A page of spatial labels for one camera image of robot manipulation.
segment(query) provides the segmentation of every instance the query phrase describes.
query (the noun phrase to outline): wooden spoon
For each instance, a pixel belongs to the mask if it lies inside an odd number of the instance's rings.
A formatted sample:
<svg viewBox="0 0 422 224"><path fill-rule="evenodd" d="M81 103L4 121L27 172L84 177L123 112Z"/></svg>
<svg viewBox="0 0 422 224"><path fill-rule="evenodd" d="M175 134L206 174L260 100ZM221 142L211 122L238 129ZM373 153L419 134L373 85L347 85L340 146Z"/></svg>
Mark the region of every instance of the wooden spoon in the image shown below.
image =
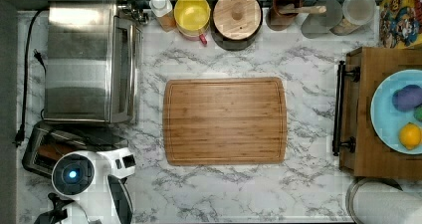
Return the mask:
<svg viewBox="0 0 422 224"><path fill-rule="evenodd" d="M313 6L313 7L300 7L295 8L294 4L288 4L283 6L279 9L279 13L281 14L288 14L288 13L312 13L312 14L320 14L326 12L325 6Z"/></svg>

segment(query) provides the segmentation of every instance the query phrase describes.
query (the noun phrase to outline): colorful box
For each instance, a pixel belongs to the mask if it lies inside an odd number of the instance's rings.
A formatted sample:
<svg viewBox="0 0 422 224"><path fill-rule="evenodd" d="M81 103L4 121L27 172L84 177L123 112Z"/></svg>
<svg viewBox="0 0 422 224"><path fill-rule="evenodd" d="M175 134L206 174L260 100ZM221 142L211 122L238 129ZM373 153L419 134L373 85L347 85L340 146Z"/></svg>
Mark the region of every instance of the colorful box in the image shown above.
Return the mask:
<svg viewBox="0 0 422 224"><path fill-rule="evenodd" d="M379 38L383 47L422 47L422 0L384 0L379 9Z"/></svg>

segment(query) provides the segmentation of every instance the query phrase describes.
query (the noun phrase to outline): purple fruit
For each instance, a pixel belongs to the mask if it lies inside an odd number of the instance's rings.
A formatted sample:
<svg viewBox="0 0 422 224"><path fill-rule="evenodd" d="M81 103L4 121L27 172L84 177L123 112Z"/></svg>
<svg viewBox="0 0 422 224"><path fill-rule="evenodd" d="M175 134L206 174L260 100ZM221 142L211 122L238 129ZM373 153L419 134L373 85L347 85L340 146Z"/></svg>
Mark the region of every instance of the purple fruit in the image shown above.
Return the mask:
<svg viewBox="0 0 422 224"><path fill-rule="evenodd" d="M401 112L407 112L422 104L422 88L409 85L393 94L393 105Z"/></svg>

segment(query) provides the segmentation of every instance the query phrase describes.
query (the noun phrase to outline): toaster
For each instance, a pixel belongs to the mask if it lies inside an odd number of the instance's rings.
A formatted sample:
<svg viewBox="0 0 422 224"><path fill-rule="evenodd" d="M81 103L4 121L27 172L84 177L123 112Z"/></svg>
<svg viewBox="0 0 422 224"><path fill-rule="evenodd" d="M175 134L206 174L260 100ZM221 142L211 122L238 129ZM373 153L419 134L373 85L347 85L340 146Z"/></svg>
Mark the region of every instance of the toaster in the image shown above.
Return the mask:
<svg viewBox="0 0 422 224"><path fill-rule="evenodd" d="M146 22L129 0L51 0L45 121L134 121Z"/></svg>

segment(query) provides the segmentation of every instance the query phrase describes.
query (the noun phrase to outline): white marble surface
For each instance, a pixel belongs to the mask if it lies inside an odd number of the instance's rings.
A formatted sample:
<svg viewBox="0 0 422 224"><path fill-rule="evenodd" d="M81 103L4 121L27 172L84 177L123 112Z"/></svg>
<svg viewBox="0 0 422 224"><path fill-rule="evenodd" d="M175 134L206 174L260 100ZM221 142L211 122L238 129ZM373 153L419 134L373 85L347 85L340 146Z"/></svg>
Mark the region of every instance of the white marble surface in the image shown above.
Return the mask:
<svg viewBox="0 0 422 224"><path fill-rule="evenodd" d="M33 13L19 22L19 92L22 91L24 41ZM34 26L31 47L47 54L47 14ZM360 46L374 46L366 27L347 37L332 34L309 40L300 23L282 32L263 24L255 43L244 51L222 50L208 34L208 46L164 33L155 21L144 27L140 64L138 125L116 125L130 142L136 174L127 181L135 213L133 223L175 222L348 222L345 192L352 177L338 170L331 154L335 73L339 60ZM44 74L30 59L27 137L40 120ZM162 137L162 99L172 79L279 77L286 92L288 146L283 163L271 165L171 166ZM50 180L30 173L20 163L18 220L33 223L48 210Z"/></svg>

